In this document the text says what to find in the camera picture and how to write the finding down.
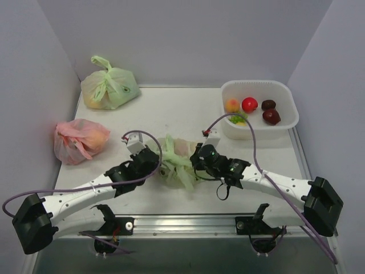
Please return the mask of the light green fruit bag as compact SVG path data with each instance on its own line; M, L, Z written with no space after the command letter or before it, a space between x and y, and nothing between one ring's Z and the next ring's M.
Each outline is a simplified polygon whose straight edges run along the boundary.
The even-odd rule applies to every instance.
M170 188L181 188L193 191L196 184L201 181L195 176L190 157L195 152L197 142L173 138L166 134L158 138L162 149L162 164L158 175Z

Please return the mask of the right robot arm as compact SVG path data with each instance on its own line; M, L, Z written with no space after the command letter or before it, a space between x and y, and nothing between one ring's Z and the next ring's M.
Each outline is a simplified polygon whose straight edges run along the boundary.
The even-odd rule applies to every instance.
M205 171L213 179L231 187L254 190L277 198L286 196L321 236L332 237L343 201L328 180L285 177L259 168L245 160L220 155L214 145L199 143L190 157L195 171Z

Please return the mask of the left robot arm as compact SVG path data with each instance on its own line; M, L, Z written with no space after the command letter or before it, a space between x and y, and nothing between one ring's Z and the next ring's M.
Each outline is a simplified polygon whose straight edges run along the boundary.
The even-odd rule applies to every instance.
M117 249L115 236L120 232L130 234L131 230L103 201L143 185L160 163L161 157L144 147L132 154L130 160L80 187L55 190L53 195L44 197L37 192L26 194L12 219L24 253L36 253L54 239L74 233L110 236L97 247L101 253L113 253Z

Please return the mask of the pink knotted plastic bag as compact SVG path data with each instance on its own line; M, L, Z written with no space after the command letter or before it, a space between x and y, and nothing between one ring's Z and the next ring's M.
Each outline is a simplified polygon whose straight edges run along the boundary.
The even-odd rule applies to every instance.
M110 130L87 119L60 122L54 131L54 154L63 164L77 165L103 151Z

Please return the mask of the dark red fruit lower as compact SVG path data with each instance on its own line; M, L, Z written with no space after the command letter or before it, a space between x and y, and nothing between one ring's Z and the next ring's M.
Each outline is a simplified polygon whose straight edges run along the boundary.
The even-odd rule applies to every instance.
M262 114L263 120L272 126L275 126L281 121L281 117L276 109L268 109Z

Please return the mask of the dark maroon fruit upper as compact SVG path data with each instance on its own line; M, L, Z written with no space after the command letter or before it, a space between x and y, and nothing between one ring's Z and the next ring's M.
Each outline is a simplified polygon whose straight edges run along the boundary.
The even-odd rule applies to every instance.
M261 103L261 109L263 111L269 110L269 109L275 109L276 108L276 102L274 100L268 99L268 100L264 100Z

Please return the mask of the green knotted plastic bag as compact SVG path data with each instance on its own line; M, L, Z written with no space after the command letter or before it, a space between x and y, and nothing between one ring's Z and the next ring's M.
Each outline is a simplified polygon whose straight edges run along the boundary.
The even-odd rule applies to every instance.
M87 76L80 84L82 97L88 108L114 110L141 95L141 90L131 71L112 67L100 56L91 62L102 69Z

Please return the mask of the green grape bunch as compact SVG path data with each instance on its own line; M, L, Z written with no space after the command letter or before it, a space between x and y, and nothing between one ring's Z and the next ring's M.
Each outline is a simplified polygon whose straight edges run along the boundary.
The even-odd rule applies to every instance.
M237 112L229 118L229 121L233 124L246 124L248 115L244 112Z

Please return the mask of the orange peach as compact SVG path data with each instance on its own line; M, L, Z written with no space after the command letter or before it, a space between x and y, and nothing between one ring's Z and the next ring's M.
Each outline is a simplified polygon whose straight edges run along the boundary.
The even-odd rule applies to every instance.
M232 98L225 102L225 111L228 113L239 112L240 107L240 101L237 99Z

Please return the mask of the red apple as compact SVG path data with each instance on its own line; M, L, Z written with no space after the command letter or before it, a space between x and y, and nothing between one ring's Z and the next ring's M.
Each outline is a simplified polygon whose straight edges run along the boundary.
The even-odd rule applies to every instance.
M249 114L257 109L258 102L253 97L247 97L242 101L241 107L245 113Z

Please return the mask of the white plastic basket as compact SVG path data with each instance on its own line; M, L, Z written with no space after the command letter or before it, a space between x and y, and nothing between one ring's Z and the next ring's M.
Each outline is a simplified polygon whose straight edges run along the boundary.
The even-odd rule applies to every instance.
M226 102L230 99L236 99L242 103L244 99L252 97L258 102L258 108L248 114L248 121L258 140L280 138L299 122L299 113L291 91L284 84L274 80L231 80L221 87L221 97L223 114L226 113ZM275 101L275 109L281 118L275 126L267 124L262 117L261 104L269 99Z

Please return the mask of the aluminium mounting rail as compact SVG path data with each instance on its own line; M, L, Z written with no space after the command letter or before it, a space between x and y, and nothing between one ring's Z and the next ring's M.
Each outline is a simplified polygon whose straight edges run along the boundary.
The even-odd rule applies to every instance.
M250 216L251 214L235 215L118 215L117 217L132 217L135 219L132 235L146 234L224 234L237 235L236 222L237 216ZM299 227L304 223L294 217L289 216L289 223L284 224L283 220L270 220L267 216L263 216L263 221L270 227ZM103 214L96 208L89 211L80 211L65 217L56 223L52 223L53 227L57 227L54 239L76 235L81 232L88 232L92 235L98 235L97 231L104 224Z

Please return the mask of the left black base bracket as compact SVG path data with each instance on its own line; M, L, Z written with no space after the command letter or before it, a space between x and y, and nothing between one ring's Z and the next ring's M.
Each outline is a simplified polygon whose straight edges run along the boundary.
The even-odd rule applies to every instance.
M100 236L130 236L133 234L132 217L117 217L108 205L99 204L96 208L103 214L104 224L97 231Z

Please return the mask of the black base bracket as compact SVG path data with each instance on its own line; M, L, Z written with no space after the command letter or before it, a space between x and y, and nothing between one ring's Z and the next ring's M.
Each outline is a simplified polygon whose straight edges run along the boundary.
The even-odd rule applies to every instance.
M133 234L132 217L117 217L108 205L99 204L96 208L103 214L104 224L97 231L100 236L130 236Z
M236 234L238 235L272 235L277 236L282 230L282 227L270 227L263 221L263 213L269 204L263 203L259 206L256 213L250 216L237 216Z

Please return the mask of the right black base bracket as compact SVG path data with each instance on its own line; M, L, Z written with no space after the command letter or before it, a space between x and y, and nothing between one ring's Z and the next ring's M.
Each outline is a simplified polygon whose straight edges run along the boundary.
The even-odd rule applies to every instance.
M256 213L250 216L237 216L236 234L238 235L272 235L277 236L282 230L282 227L270 227L263 221L263 213L269 204L263 203L259 206Z

